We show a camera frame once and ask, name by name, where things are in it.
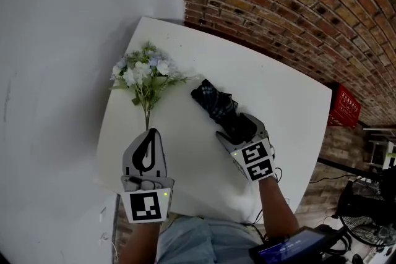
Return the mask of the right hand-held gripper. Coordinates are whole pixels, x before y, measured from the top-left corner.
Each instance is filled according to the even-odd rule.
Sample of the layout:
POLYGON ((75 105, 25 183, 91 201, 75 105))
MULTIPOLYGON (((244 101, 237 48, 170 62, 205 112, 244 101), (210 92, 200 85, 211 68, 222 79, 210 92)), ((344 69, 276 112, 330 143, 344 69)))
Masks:
POLYGON ((275 177, 275 151, 269 138, 266 138, 267 131, 264 123, 248 113, 240 113, 240 118, 244 123, 245 141, 262 140, 249 145, 246 145, 245 141, 236 143, 219 131, 215 133, 216 138, 228 152, 231 152, 231 157, 247 180, 256 182, 275 177))

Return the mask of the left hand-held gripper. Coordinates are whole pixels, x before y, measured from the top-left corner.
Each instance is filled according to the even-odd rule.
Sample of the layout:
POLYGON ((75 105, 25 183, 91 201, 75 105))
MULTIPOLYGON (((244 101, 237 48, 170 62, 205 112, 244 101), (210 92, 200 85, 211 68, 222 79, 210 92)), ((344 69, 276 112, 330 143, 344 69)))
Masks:
POLYGON ((126 148, 123 173, 125 176, 121 178, 121 183, 124 191, 121 198, 127 220, 132 224, 166 221, 174 180, 166 177, 166 159, 157 129, 151 128, 141 133, 126 148))

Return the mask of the red fire extinguisher box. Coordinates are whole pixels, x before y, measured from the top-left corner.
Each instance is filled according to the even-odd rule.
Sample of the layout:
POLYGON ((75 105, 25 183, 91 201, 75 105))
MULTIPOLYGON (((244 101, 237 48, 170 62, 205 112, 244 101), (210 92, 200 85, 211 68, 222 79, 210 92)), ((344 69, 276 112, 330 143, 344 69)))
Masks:
POLYGON ((328 87, 332 91, 332 97, 327 125, 354 129, 358 124, 361 105, 340 83, 330 83, 328 87))

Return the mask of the artificial white flower bouquet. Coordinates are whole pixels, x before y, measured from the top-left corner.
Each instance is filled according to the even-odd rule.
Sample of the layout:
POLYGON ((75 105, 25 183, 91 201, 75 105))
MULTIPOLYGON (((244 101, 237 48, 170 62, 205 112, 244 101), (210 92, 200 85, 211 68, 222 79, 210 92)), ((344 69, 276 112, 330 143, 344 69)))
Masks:
POLYGON ((126 52, 113 66, 110 90, 125 90, 134 95, 132 104, 142 107, 145 129, 149 130, 151 112, 165 90, 199 79, 199 75, 181 72, 169 54, 148 41, 140 49, 126 52))

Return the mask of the person's right forearm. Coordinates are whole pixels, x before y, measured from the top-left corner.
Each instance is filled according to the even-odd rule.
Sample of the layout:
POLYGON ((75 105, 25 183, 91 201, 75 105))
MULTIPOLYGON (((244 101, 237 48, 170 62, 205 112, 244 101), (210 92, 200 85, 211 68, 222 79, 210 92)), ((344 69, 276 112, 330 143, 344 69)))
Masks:
POLYGON ((290 236, 299 230, 296 216, 272 176, 259 181, 264 228, 269 239, 290 236))

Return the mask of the dark plaid umbrella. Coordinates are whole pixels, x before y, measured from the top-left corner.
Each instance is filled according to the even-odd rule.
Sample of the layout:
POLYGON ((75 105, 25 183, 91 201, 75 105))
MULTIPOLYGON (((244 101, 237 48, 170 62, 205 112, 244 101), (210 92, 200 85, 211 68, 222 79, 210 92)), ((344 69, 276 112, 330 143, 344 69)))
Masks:
POLYGON ((232 95, 218 91, 207 79, 191 92, 192 98, 209 114, 223 130, 218 134, 233 145, 253 139, 257 126, 238 112, 238 103, 232 95))

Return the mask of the white table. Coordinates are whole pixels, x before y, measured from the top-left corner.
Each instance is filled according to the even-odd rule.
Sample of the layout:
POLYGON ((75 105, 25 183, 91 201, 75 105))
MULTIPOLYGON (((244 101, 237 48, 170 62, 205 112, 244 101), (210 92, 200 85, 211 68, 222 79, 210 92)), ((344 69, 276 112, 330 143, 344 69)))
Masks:
POLYGON ((143 17, 127 51, 148 42, 189 77, 167 88, 150 116, 150 125, 161 134, 168 175, 175 181, 171 211, 247 223, 261 209, 257 184, 238 171, 216 138, 219 126, 191 97, 203 79, 230 93, 240 111, 264 123, 282 175, 279 186, 296 210, 321 149, 330 89, 244 46, 143 17))

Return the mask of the person's light blue shorts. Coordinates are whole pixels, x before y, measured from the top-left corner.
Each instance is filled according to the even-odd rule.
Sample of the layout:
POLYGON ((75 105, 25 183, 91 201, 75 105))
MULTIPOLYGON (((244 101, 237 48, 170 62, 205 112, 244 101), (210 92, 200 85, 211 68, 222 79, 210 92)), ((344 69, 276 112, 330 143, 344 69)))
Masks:
POLYGON ((242 224, 183 216, 160 233, 157 264, 254 264, 249 250, 259 244, 242 224))

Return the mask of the black wrist-mounted screen device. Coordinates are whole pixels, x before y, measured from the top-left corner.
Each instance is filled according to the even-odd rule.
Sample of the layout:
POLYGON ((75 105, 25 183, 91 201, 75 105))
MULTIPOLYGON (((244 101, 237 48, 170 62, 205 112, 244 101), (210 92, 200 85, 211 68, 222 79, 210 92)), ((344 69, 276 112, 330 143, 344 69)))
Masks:
POLYGON ((347 229, 326 224, 316 228, 301 227, 291 236, 269 239, 249 250, 255 264, 345 264, 343 257, 351 250, 347 229))

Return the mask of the person's left forearm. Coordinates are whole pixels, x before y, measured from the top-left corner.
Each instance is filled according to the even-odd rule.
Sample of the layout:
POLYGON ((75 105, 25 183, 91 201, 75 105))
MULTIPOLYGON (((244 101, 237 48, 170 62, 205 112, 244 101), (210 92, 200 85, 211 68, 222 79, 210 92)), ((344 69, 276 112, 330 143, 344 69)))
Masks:
POLYGON ((155 264, 160 228, 160 223, 136 224, 118 264, 155 264))

